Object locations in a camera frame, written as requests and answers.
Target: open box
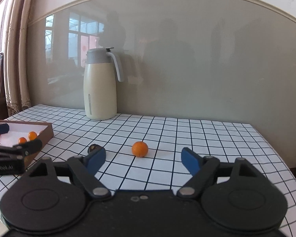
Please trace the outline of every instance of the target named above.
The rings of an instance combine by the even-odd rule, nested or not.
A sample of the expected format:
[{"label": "open box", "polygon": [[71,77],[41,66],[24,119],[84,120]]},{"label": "open box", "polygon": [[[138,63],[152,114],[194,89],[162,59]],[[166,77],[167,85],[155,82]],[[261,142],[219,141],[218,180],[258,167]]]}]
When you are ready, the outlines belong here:
[{"label": "open box", "polygon": [[[12,147],[13,145],[18,144],[20,137],[24,137],[29,140],[28,133],[34,131],[38,135],[37,138],[42,141],[43,148],[54,136],[54,131],[51,123],[0,120],[0,124],[3,123],[7,123],[10,127],[10,130],[8,133],[0,135],[1,146]],[[30,165],[30,163],[38,154],[39,151],[24,158],[25,168]]]}]

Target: screw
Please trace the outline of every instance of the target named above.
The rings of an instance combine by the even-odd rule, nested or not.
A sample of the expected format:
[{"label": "screw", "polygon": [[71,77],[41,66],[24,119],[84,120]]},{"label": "screw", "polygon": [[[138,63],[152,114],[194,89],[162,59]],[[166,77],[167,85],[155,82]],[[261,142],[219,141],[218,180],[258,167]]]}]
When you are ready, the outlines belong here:
[{"label": "screw", "polygon": [[96,196],[104,196],[104,195],[107,195],[109,190],[106,189],[105,187],[97,187],[97,188],[94,188],[92,192]]},{"label": "screw", "polygon": [[179,193],[183,196],[193,195],[195,193],[194,188],[192,187],[182,187],[179,189]]},{"label": "screw", "polygon": [[141,195],[141,196],[139,196],[139,198],[141,200],[147,200],[147,199],[149,199],[149,197],[147,195]]},{"label": "screw", "polygon": [[133,202],[137,202],[137,201],[139,201],[139,197],[138,196],[133,196],[133,197],[130,198],[130,200],[133,201]]}]

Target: orange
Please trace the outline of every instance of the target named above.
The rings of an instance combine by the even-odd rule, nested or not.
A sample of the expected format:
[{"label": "orange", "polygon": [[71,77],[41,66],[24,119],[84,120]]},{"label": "orange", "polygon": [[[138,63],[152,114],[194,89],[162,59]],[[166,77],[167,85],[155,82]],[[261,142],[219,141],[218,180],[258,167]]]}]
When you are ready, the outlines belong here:
[{"label": "orange", "polygon": [[35,132],[29,132],[29,140],[33,141],[37,137],[37,133]]},{"label": "orange", "polygon": [[148,153],[148,145],[143,141],[137,141],[132,146],[132,153],[136,157],[144,157]]},{"label": "orange", "polygon": [[27,140],[24,137],[19,138],[19,144],[25,143]]}]

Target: curtain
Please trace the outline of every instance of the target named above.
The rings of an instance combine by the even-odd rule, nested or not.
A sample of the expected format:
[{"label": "curtain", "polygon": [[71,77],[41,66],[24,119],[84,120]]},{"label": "curtain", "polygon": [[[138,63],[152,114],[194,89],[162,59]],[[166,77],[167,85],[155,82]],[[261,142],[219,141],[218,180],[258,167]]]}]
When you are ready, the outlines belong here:
[{"label": "curtain", "polygon": [[31,107],[26,75],[26,32],[31,0],[13,0],[8,17],[4,85],[9,116]]}]

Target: checkered tablecloth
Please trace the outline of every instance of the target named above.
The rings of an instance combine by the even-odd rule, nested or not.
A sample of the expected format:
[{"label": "checkered tablecloth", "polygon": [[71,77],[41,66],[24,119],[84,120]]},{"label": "checkered tablecloth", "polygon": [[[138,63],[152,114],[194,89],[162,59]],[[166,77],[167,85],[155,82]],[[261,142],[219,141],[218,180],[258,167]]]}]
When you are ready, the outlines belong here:
[{"label": "checkered tablecloth", "polygon": [[[53,124],[54,137],[36,160],[49,156],[53,161],[65,161],[77,154],[87,155],[92,143],[103,146],[106,162],[95,176],[111,191],[172,189],[176,192],[191,177],[181,163],[183,147],[201,156],[213,155],[222,162],[244,157],[285,195],[289,209],[281,230],[287,236],[296,237],[296,179],[282,158],[249,124],[128,114],[93,121],[85,116],[84,110],[45,105],[34,106],[8,119]],[[148,144],[149,152],[144,158],[135,158],[131,146],[142,140]],[[15,176],[0,177],[0,199],[16,181]]]}]

